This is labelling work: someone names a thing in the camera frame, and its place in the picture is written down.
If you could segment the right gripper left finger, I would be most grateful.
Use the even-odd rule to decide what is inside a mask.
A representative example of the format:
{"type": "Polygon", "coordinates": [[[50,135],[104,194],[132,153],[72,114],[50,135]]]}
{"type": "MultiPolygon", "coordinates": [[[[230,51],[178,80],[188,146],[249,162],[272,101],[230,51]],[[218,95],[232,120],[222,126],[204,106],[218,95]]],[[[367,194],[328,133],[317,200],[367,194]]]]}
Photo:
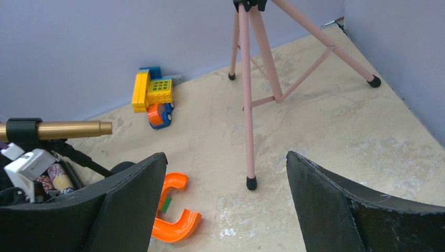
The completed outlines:
{"type": "Polygon", "coordinates": [[[1,251],[147,251],[168,161],[155,153],[41,204],[1,208],[1,251]]]}

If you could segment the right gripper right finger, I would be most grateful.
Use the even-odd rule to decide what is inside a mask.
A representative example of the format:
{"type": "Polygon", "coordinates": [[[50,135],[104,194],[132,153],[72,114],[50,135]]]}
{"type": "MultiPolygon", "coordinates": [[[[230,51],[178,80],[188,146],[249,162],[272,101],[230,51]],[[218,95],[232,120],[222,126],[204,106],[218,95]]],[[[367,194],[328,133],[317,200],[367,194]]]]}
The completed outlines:
{"type": "Polygon", "coordinates": [[[287,175],[307,251],[444,251],[444,207],[385,194],[289,151],[287,175]]]}

